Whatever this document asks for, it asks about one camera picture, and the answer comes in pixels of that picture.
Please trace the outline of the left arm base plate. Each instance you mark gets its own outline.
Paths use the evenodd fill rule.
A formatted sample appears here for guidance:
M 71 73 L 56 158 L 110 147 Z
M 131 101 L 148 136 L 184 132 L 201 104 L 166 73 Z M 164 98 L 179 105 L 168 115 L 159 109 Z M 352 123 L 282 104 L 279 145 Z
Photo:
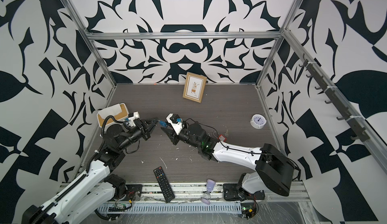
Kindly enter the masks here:
M 142 184 L 126 184 L 123 194 L 119 197 L 114 197 L 115 201 L 137 201 L 142 196 Z

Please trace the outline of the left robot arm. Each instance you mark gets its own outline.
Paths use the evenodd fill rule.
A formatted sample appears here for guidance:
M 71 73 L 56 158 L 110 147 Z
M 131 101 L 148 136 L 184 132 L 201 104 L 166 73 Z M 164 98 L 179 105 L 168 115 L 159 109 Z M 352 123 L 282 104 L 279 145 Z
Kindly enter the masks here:
M 134 126 L 108 116 L 101 127 L 103 143 L 85 165 L 84 171 L 60 193 L 40 207 L 30 206 L 23 224 L 79 224 L 111 199 L 125 196 L 126 182 L 113 174 L 125 158 L 127 147 L 148 140 L 158 118 L 133 120 Z

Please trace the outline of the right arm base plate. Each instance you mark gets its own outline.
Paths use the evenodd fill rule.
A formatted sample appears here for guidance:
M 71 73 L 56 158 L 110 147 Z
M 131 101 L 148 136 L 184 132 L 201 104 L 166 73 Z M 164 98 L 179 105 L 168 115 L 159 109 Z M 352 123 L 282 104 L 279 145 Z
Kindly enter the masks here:
M 238 184 L 223 184 L 223 198 L 226 201 L 264 200 L 266 195 L 263 190 L 250 194 Z

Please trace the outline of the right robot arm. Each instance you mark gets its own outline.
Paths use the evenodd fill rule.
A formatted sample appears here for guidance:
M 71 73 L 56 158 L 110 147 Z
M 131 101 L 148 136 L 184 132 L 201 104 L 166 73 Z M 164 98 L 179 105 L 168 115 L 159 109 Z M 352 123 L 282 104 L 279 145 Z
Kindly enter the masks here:
M 272 191 L 280 196 L 289 196 L 296 164 L 275 146 L 243 147 L 226 143 L 207 134 L 201 124 L 186 125 L 162 122 L 161 129 L 173 144 L 180 141 L 197 149 L 198 154 L 216 162 L 227 162 L 251 169 L 242 174 L 236 187 L 243 195 L 259 191 Z

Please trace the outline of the red padlock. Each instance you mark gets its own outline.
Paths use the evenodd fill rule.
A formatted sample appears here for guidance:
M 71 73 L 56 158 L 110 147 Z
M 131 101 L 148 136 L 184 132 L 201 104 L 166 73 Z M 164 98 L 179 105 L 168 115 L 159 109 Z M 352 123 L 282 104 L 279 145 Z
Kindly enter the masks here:
M 222 141 L 222 142 L 225 142 L 225 141 L 227 140 L 227 138 L 226 138 L 225 136 L 223 136 L 222 134 L 220 134 L 220 135 L 218 136 L 218 139 L 219 139 L 220 141 Z

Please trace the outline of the small blue padlock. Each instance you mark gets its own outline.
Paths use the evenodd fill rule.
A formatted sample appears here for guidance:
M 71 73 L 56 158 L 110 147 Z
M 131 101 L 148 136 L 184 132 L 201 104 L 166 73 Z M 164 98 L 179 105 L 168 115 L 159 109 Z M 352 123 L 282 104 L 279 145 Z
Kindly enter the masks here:
M 164 127 L 164 128 L 167 128 L 167 127 L 168 127 L 167 123 L 164 122 L 164 121 L 159 121 L 159 124 L 160 124 L 160 126 L 162 126 L 162 127 Z

